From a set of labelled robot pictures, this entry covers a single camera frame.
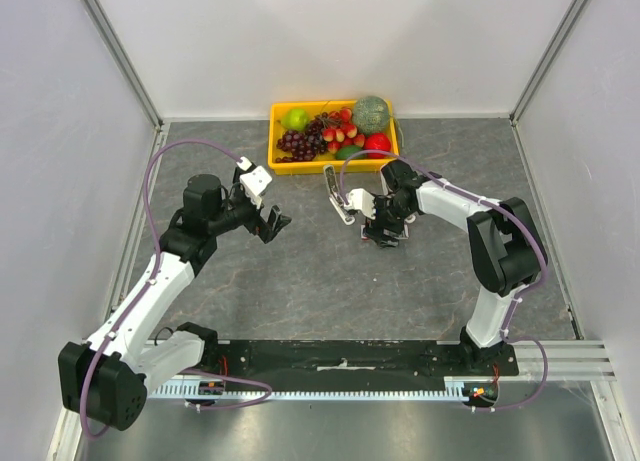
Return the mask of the green white stapler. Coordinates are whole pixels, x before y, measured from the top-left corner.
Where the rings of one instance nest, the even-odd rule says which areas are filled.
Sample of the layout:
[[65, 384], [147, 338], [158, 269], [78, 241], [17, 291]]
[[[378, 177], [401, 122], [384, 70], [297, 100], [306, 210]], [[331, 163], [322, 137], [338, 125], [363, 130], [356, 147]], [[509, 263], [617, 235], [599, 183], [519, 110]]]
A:
[[331, 205], [334, 207], [345, 225], [352, 225], [355, 222], [355, 217], [345, 209], [344, 199], [339, 191], [335, 167], [331, 164], [327, 164], [323, 167], [323, 173]]

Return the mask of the red white staple box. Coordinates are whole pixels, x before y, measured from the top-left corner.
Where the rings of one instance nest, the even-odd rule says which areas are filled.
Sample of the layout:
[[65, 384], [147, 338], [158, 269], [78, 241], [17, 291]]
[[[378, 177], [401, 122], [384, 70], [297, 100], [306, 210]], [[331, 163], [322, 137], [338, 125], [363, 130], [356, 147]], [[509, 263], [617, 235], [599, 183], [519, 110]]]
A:
[[406, 222], [384, 222], [366, 218], [361, 225], [361, 237], [374, 241], [378, 245], [397, 245], [409, 238], [409, 225]]

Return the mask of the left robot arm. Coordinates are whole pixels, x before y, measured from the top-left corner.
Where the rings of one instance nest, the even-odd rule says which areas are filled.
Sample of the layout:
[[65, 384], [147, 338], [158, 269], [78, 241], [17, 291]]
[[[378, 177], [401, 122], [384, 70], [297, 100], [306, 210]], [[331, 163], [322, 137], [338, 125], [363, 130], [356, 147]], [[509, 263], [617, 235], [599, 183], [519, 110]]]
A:
[[262, 196], [271, 183], [263, 167], [237, 170], [231, 188], [211, 174], [191, 177], [182, 206], [137, 284], [89, 338], [69, 342], [58, 356], [63, 406], [84, 422], [119, 431], [139, 417], [147, 397], [180, 372], [208, 374], [219, 363], [214, 330], [194, 323], [178, 327], [168, 340], [148, 348], [147, 340], [177, 296], [217, 249], [220, 236], [240, 227], [272, 241], [290, 223], [279, 208], [263, 218]]

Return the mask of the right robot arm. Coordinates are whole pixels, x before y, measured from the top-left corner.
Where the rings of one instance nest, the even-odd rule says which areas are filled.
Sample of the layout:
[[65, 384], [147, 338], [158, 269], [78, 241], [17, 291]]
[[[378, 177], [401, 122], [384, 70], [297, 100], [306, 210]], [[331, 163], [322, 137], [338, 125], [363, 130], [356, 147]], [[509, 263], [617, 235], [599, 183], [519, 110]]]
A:
[[365, 238], [395, 247], [406, 237], [408, 220], [418, 215], [435, 216], [467, 234], [481, 289], [450, 361], [469, 374], [483, 373], [504, 349], [522, 293], [547, 272], [547, 254], [527, 204], [520, 198], [481, 197], [401, 160], [387, 163], [381, 177], [385, 193], [372, 197]]

